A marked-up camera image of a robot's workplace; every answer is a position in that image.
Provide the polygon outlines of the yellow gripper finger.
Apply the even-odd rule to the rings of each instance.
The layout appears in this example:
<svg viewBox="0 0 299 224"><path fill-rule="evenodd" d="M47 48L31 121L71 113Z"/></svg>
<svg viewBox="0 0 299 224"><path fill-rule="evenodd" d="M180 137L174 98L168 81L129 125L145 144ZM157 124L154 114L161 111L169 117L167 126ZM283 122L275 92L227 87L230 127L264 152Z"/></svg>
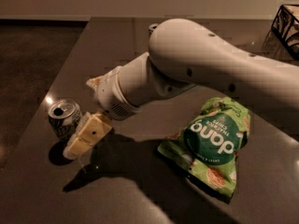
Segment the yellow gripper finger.
<svg viewBox="0 0 299 224"><path fill-rule="evenodd" d="M75 160L90 150L112 130L112 121L103 113L86 112L80 119L75 133L66 144L63 155Z"/></svg>
<svg viewBox="0 0 299 224"><path fill-rule="evenodd" d="M99 76L99 77L93 77L93 78L90 78L86 81L86 85L91 88L92 90L96 91L97 90L97 87L98 85L100 84L101 80L102 80L102 76Z"/></svg>

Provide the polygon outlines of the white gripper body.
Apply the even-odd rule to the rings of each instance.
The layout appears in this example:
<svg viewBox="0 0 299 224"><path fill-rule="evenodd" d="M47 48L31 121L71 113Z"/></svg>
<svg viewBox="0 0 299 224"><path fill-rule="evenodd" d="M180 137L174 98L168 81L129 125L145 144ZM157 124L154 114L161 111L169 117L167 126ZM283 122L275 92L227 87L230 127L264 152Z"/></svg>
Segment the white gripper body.
<svg viewBox="0 0 299 224"><path fill-rule="evenodd" d="M94 98L101 111L111 119L124 120L137 114L139 107L131 105L124 97L120 84L121 66L98 78Z"/></svg>

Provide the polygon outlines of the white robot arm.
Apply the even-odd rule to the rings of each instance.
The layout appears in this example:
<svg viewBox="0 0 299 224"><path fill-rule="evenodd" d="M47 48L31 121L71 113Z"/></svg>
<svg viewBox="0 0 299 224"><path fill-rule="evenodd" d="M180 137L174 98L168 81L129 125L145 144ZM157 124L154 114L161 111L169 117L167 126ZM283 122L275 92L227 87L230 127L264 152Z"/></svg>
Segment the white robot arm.
<svg viewBox="0 0 299 224"><path fill-rule="evenodd" d="M80 120L64 149L69 160L99 142L113 119L127 119L142 105L195 85L225 93L289 136L299 136L299 67L238 49L194 21L162 22L147 52L88 85L101 113Z"/></svg>

